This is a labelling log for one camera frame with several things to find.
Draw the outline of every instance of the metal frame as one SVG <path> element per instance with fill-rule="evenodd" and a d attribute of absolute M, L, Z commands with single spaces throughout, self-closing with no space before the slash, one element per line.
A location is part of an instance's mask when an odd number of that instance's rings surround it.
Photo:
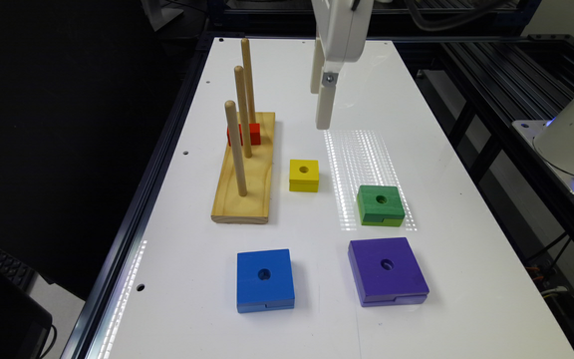
<path fill-rule="evenodd" d="M 432 8 L 422 8 L 421 12 L 432 20 L 440 20 L 468 11 L 467 0 L 431 1 Z M 452 30 L 441 31 L 440 36 L 475 34 L 478 36 L 502 35 L 519 36 L 532 19 L 541 0 L 515 0 L 515 9 L 498 9 L 483 17 Z M 209 18 L 212 25 L 225 31 L 244 30 L 256 35 L 304 35 L 314 34 L 316 23 L 313 10 L 272 9 L 244 10 L 231 9 L 225 0 L 208 0 Z M 379 9 L 373 11 L 370 36 L 428 35 L 414 24 L 407 9 Z"/>

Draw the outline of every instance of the white tabletop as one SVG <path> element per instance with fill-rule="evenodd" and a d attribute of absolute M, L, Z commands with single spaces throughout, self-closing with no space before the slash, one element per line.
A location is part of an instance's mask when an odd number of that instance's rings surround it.
<path fill-rule="evenodd" d="M 269 223 L 216 224 L 223 103 L 242 59 L 239 39 L 213 43 L 101 357 L 573 358 L 394 45 L 369 42 L 345 65 L 327 132 L 315 129 L 313 50 L 251 40 L 256 111 L 276 113 Z M 289 191 L 292 159 L 319 161 L 319 192 Z M 361 226 L 359 184 L 399 185 L 403 226 Z M 397 236 L 429 297 L 363 308 L 349 241 Z M 294 309 L 239 314 L 236 253 L 279 248 L 291 252 Z"/>

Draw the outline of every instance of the cable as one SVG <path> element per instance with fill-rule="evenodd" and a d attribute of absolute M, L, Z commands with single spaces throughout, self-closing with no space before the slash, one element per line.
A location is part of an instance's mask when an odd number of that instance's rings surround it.
<path fill-rule="evenodd" d="M 557 254 L 557 256 L 555 257 L 555 259 L 553 260 L 552 263 L 550 263 L 550 266 L 548 266 L 548 269 L 546 269 L 546 273 L 544 273 L 544 279 L 548 278 L 550 276 L 550 274 L 553 271 L 553 267 L 555 266 L 555 264 L 557 264 L 557 261 L 559 260 L 559 258 L 562 256 L 562 254 L 564 254 L 564 250 L 566 249 L 566 247 L 568 246 L 568 244 L 570 244 L 570 242 L 572 241 L 572 238 L 568 238 L 568 241 L 566 241 L 566 244 L 564 244 L 564 246 L 562 247 L 562 249 L 559 251 L 559 253 Z"/>
<path fill-rule="evenodd" d="M 555 244 L 559 243 L 560 241 L 562 241 L 562 239 L 564 239 L 564 237 L 566 236 L 566 232 L 561 233 L 555 240 L 553 240 L 552 242 L 548 243 L 548 245 L 546 245 L 545 247 L 543 247 L 541 250 L 539 250 L 537 253 L 529 256 L 528 258 L 526 258 L 524 261 L 526 263 L 529 263 L 531 260 L 539 257 L 540 255 L 546 253 L 548 251 L 548 249 L 552 248 Z"/>
<path fill-rule="evenodd" d="M 203 9 L 199 9 L 199 8 L 197 8 L 197 7 L 195 7 L 195 6 L 192 6 L 192 5 L 183 4 L 183 3 L 181 3 L 181 2 L 174 1 L 174 0 L 165 0 L 165 1 L 167 1 L 167 5 L 169 5 L 169 4 L 176 4 L 176 5 L 188 7 L 188 8 L 190 8 L 190 9 L 194 9 L 194 10 L 196 10 L 196 11 L 200 11 L 200 12 L 203 13 L 203 14 L 207 14 L 207 11 L 205 11 L 205 10 L 203 10 Z"/>
<path fill-rule="evenodd" d="M 503 5 L 511 0 L 493 0 L 487 1 L 484 5 L 475 8 L 472 11 L 466 12 L 464 14 L 454 15 L 447 19 L 437 20 L 437 21 L 429 21 L 423 17 L 418 10 L 418 6 L 416 5 L 415 0 L 405 0 L 407 7 L 409 8 L 409 12 L 411 13 L 412 19 L 416 25 L 425 31 L 442 31 L 452 29 L 454 27 L 464 25 L 467 22 L 473 21 L 483 15 L 485 15 L 490 10 Z"/>
<path fill-rule="evenodd" d="M 557 286 L 553 289 L 544 290 L 543 292 L 541 292 L 539 294 L 546 295 L 546 294 L 562 293 L 562 292 L 568 292 L 568 288 L 566 288 L 563 285 L 560 285 L 560 286 Z"/>
<path fill-rule="evenodd" d="M 55 345 L 55 342 L 57 341 L 57 327 L 54 324 L 50 324 L 50 326 L 55 330 L 55 335 L 52 336 L 52 342 L 50 342 L 50 345 L 48 346 L 48 349 L 46 349 L 46 351 L 41 354 L 41 356 L 39 357 L 39 359 L 44 359 L 44 357 L 50 353 L 50 350 L 52 349 L 52 347 Z"/>

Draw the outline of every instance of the wooden peg board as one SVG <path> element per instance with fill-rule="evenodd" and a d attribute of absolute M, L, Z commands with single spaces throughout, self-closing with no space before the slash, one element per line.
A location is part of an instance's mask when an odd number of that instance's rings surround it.
<path fill-rule="evenodd" d="M 260 124 L 261 144 L 253 147 L 251 159 L 243 157 L 246 196 L 238 195 L 231 147 L 225 144 L 225 157 L 211 211 L 211 219 L 216 223 L 264 224 L 269 220 L 276 114 L 256 113 L 256 122 Z"/>

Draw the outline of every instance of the block hole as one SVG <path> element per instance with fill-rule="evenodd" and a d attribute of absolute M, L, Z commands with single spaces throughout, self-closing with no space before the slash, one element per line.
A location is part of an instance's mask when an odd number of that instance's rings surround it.
<path fill-rule="evenodd" d="M 390 261 L 389 259 L 383 259 L 380 262 L 380 265 L 385 269 L 385 270 L 392 270 L 394 269 L 394 263 L 392 261 Z"/>
<path fill-rule="evenodd" d="M 269 271 L 269 269 L 260 269 L 258 271 L 258 278 L 260 278 L 260 280 L 267 280 L 271 277 L 271 272 Z"/>

